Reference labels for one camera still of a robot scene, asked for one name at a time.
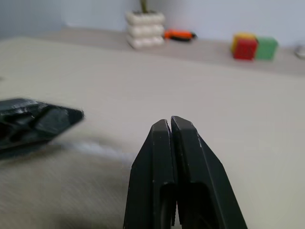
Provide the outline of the white bubble plant pot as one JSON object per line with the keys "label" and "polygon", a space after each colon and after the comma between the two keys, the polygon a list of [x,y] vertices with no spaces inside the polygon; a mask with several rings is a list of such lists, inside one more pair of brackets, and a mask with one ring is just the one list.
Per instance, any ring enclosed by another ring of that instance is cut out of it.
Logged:
{"label": "white bubble plant pot", "polygon": [[134,49],[157,47],[164,44],[165,16],[160,12],[128,12],[127,42]]}

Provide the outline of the yellow cube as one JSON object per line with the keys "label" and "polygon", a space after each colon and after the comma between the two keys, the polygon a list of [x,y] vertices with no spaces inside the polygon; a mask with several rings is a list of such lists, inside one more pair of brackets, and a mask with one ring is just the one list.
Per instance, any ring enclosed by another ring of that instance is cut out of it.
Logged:
{"label": "yellow cube", "polygon": [[239,32],[233,35],[233,41],[232,41],[232,46],[231,46],[231,52],[234,53],[235,48],[237,46],[237,41],[238,39],[250,39],[250,40],[255,40],[256,36],[253,33],[248,33],[248,32]]}

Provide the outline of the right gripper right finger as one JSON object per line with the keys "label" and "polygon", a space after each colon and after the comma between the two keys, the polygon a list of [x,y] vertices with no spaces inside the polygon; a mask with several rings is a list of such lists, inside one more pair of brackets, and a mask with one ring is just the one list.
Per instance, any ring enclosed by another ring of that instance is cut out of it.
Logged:
{"label": "right gripper right finger", "polygon": [[195,126],[171,118],[182,229],[248,229],[221,161]]}

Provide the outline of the green cube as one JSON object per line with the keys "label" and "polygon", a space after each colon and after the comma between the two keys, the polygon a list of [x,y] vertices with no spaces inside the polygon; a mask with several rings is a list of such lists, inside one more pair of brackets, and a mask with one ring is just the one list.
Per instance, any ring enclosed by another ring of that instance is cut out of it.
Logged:
{"label": "green cube", "polygon": [[255,59],[262,61],[271,61],[274,59],[278,41],[273,37],[257,36],[257,49],[255,52]]}

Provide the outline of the beige towel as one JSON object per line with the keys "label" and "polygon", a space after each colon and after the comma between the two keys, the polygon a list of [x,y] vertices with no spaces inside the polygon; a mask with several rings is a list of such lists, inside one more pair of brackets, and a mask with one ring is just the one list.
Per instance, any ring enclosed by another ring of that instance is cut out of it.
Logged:
{"label": "beige towel", "polygon": [[80,141],[0,160],[0,229],[122,229],[134,159]]}

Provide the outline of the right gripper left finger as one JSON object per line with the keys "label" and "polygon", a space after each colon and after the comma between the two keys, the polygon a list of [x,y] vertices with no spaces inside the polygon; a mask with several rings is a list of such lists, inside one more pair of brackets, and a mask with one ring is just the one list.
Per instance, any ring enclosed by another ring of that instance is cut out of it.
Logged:
{"label": "right gripper left finger", "polygon": [[161,119],[152,125],[130,171],[123,229],[172,229],[177,201],[172,133]]}

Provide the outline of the orange handled pliers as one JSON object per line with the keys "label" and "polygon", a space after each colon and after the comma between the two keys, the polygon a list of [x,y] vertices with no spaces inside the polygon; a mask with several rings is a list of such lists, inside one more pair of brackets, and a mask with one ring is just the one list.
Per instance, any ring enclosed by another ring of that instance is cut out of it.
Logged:
{"label": "orange handled pliers", "polygon": [[178,42],[191,42],[197,38],[197,35],[191,31],[184,30],[166,30],[164,32],[165,39],[178,41]]}

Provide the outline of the flat white box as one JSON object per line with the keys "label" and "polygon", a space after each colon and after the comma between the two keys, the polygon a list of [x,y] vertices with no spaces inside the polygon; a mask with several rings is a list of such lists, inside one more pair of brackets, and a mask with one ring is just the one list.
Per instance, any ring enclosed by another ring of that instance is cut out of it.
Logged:
{"label": "flat white box", "polygon": [[305,59],[305,43],[296,45],[294,54],[299,59]]}

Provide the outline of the red cube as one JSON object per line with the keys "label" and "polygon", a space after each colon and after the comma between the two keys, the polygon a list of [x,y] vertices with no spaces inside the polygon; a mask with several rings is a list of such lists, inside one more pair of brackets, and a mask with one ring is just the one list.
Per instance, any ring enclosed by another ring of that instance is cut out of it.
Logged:
{"label": "red cube", "polygon": [[239,38],[237,40],[233,58],[236,60],[253,61],[258,46],[256,39]]}

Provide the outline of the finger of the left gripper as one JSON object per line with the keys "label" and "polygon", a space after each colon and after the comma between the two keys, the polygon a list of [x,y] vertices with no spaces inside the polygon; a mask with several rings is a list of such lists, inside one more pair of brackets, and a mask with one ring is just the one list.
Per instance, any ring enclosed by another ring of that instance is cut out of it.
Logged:
{"label": "finger of the left gripper", "polygon": [[0,100],[0,160],[34,152],[84,119],[84,112],[31,99]]}

